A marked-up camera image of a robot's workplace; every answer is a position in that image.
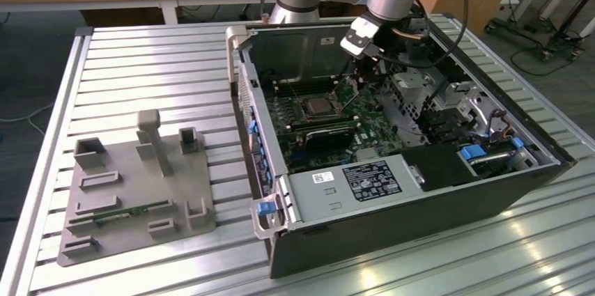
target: motherboard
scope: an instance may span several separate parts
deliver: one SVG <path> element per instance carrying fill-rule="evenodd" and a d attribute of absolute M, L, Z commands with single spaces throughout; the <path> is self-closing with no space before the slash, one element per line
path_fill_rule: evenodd
<path fill-rule="evenodd" d="M 267 106 L 290 173 L 402 150 L 398 128 L 386 118 L 372 84 L 358 88 L 350 76 L 326 78 L 311 86 L 274 84 Z"/>

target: table leg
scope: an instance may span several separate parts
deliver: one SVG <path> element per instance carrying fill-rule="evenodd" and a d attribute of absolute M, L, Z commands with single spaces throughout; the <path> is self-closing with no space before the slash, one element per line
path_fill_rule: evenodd
<path fill-rule="evenodd" d="M 166 24 L 178 24 L 178 0 L 162 0 L 159 6 L 162 7 L 162 12 L 164 14 Z"/>

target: barcode sticker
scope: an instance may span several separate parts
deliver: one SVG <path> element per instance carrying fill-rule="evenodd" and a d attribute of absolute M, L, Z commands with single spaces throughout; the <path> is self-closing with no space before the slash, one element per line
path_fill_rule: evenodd
<path fill-rule="evenodd" d="M 323 183 L 335 180 L 332 172 L 312 174 L 312 179 L 315 179 L 315 183 Z"/>

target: white label sticker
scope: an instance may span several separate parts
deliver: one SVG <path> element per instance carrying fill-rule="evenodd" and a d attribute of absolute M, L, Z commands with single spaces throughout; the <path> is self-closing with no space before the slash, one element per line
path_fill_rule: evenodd
<path fill-rule="evenodd" d="M 322 182 L 327 182 L 327 181 L 335 180 L 335 178 L 332 176 L 332 172 L 324 172 L 324 173 L 319 173 L 319 174 L 312 174 L 312 179 L 315 179 L 315 183 L 322 183 Z"/>
<path fill-rule="evenodd" d="M 335 38 L 334 37 L 326 37 L 320 39 L 320 45 L 331 45 L 335 44 Z"/>

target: power supply label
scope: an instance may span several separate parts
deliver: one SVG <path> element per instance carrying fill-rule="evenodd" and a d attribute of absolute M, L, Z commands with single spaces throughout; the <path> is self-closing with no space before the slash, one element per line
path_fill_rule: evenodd
<path fill-rule="evenodd" d="M 355 199 L 360 202 L 402 192 L 398 180 L 384 161 L 347 167 L 343 173 Z"/>

